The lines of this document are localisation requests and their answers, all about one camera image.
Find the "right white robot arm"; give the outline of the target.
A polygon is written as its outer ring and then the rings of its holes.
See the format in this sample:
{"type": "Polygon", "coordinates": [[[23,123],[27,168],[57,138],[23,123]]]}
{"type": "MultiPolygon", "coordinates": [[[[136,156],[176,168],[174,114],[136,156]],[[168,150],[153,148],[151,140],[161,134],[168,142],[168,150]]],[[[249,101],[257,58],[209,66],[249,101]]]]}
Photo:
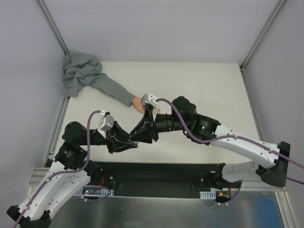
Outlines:
{"type": "Polygon", "coordinates": [[[198,114],[195,104],[183,96],[172,102],[163,99],[171,106],[171,114],[158,114],[158,101],[153,95],[144,95],[144,116],[131,131],[130,141],[152,143],[159,139],[160,133],[182,131],[195,143],[223,148],[250,160],[220,165],[214,175],[214,183],[218,187],[258,179],[274,187],[285,187],[291,148],[289,143],[282,141],[274,144],[248,138],[218,120],[198,114]]]}

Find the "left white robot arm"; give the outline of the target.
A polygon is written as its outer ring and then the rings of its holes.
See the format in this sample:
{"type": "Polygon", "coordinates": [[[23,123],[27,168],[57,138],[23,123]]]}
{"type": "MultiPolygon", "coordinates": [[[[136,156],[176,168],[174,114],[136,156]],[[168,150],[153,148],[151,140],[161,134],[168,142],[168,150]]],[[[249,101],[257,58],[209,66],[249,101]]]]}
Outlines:
{"type": "Polygon", "coordinates": [[[47,174],[37,188],[21,204],[10,206],[7,215],[14,227],[47,228],[59,209],[79,190],[93,185],[111,194],[112,180],[90,160],[90,149],[82,147],[105,145],[110,153],[138,147],[117,121],[99,129],[87,129],[79,122],[70,122],[62,136],[64,143],[56,154],[47,174]]]}

